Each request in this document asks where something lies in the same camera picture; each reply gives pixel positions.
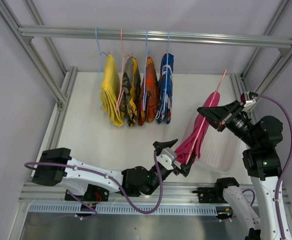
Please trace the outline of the yellow trousers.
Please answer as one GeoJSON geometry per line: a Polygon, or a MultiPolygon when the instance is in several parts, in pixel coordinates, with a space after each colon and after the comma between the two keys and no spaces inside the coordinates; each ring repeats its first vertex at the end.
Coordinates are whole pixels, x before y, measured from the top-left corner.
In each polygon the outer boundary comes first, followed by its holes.
{"type": "Polygon", "coordinates": [[[108,114],[108,119],[117,127],[124,122],[120,111],[117,109],[117,101],[120,93],[120,78],[114,57],[109,54],[104,66],[103,79],[100,84],[101,109],[108,114]]]}

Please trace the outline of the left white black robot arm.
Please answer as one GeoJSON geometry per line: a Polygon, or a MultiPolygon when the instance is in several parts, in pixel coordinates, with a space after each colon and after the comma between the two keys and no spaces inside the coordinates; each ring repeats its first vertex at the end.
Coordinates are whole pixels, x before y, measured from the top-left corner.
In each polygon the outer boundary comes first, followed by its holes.
{"type": "Polygon", "coordinates": [[[154,142],[155,164],[151,169],[135,166],[110,170],[86,164],[71,156],[65,147],[44,150],[33,166],[32,183],[53,187],[60,185],[83,201],[96,201],[95,191],[117,193],[129,197],[151,195],[170,174],[187,177],[195,158],[179,163],[171,149],[176,140],[154,142]]]}

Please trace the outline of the pink trousers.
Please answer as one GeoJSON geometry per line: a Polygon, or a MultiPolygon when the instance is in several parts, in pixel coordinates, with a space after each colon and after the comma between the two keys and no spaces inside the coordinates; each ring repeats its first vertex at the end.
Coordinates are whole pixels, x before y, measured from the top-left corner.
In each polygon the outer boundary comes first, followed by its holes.
{"type": "Polygon", "coordinates": [[[201,146],[209,126],[208,121],[201,114],[198,114],[192,133],[175,150],[176,160],[179,163],[186,164],[193,156],[200,158],[201,146]]]}

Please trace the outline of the white plastic basket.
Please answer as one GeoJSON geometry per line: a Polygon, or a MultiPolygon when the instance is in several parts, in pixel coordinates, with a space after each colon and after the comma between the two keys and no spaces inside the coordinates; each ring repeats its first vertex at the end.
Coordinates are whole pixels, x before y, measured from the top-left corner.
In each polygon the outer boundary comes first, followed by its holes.
{"type": "Polygon", "coordinates": [[[195,165],[227,175],[236,163],[239,152],[240,139],[230,130],[218,132],[209,127],[200,148],[200,158],[195,165]]]}

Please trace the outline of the light blue hanger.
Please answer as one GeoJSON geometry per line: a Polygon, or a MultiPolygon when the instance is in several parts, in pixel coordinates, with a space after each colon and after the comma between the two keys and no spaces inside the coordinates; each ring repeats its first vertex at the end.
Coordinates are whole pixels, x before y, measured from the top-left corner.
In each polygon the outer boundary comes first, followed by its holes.
{"type": "Polygon", "coordinates": [[[102,75],[102,71],[101,71],[101,65],[102,65],[103,55],[108,57],[110,52],[102,51],[102,48],[101,48],[100,43],[99,43],[98,31],[99,31],[99,28],[96,27],[95,28],[95,39],[96,39],[97,48],[98,48],[98,77],[99,77],[99,93],[98,93],[99,102],[98,102],[98,104],[99,104],[99,108],[102,109],[102,101],[101,101],[102,87],[101,87],[101,85],[102,85],[102,81],[103,81],[103,75],[102,75]]]}

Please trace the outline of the aluminium hanging rail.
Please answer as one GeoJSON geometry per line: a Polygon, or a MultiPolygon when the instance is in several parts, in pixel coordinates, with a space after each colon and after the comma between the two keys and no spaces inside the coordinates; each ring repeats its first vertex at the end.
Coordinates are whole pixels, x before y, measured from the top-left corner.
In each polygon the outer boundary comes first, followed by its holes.
{"type": "Polygon", "coordinates": [[[43,38],[72,38],[72,39],[99,39],[125,40],[227,45],[261,48],[283,48],[292,46],[292,38],[269,35],[229,35],[191,33],[175,31],[129,30],[119,28],[91,28],[91,27],[59,27],[47,25],[23,25],[18,28],[24,37],[43,38]]]}

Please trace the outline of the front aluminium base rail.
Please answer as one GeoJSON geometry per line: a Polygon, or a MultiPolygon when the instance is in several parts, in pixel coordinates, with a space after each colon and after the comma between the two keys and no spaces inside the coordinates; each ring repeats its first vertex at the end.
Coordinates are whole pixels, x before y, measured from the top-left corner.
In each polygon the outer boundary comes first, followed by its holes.
{"type": "MultiPolygon", "coordinates": [[[[165,182],[163,184],[162,205],[192,205],[198,204],[199,198],[194,193],[197,188],[212,188],[213,183],[177,183],[165,182]]],[[[131,197],[131,201],[135,205],[155,205],[158,201],[160,190],[157,189],[151,195],[141,194],[139,197],[131,197]]],[[[66,203],[66,189],[61,186],[42,186],[31,182],[23,185],[21,193],[18,197],[19,203],[66,203]]],[[[107,204],[127,205],[128,202],[120,193],[112,193],[102,190],[95,191],[93,196],[99,201],[103,197],[107,197],[107,204]]]]}

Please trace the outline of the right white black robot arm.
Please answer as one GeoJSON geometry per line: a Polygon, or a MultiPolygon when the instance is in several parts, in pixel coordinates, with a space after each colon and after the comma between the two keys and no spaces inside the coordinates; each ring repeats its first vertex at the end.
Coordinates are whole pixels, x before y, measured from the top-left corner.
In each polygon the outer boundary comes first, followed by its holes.
{"type": "Polygon", "coordinates": [[[283,124],[274,116],[264,116],[252,124],[239,101],[216,107],[199,107],[197,111],[217,131],[231,131],[248,149],[243,163],[257,197],[259,213],[244,199],[233,177],[219,178],[214,198],[227,202],[240,221],[247,240],[291,240],[282,195],[280,176],[283,174],[276,146],[283,140],[283,124]]]}

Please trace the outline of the green camouflage trousers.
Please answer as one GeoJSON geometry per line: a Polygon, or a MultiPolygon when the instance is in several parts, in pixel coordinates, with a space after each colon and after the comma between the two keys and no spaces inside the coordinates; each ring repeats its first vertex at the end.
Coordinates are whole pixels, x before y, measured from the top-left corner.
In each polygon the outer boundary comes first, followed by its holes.
{"type": "Polygon", "coordinates": [[[138,118],[141,94],[141,75],[138,62],[133,56],[124,65],[121,90],[123,94],[119,105],[120,116],[127,120],[129,127],[133,127],[138,118]]]}

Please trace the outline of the orange camouflage trousers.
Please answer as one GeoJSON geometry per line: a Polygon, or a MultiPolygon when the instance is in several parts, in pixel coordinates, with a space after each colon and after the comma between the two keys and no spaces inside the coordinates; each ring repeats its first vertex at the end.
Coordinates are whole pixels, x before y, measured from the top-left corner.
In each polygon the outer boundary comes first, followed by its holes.
{"type": "Polygon", "coordinates": [[[144,79],[142,81],[139,106],[137,110],[137,124],[143,126],[144,123],[151,123],[157,114],[159,104],[159,81],[153,59],[149,56],[146,67],[146,109],[143,111],[143,90],[144,79]]]}

